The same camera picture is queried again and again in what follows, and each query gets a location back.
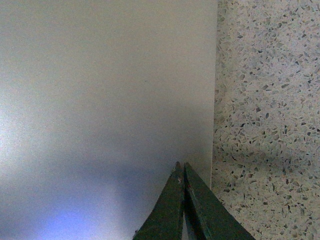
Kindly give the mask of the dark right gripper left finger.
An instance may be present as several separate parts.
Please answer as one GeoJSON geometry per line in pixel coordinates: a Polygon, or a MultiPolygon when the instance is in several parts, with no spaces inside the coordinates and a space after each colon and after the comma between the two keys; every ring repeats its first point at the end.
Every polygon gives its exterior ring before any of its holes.
{"type": "Polygon", "coordinates": [[[184,172],[176,162],[159,198],[135,240],[180,240],[183,233],[184,172]]]}

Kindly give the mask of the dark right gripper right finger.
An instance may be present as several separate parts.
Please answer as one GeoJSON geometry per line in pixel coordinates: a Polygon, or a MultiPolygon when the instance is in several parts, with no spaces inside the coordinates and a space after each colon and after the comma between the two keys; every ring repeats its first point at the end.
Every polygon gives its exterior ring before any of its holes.
{"type": "Polygon", "coordinates": [[[190,240],[253,240],[192,166],[184,164],[184,215],[190,240]]]}

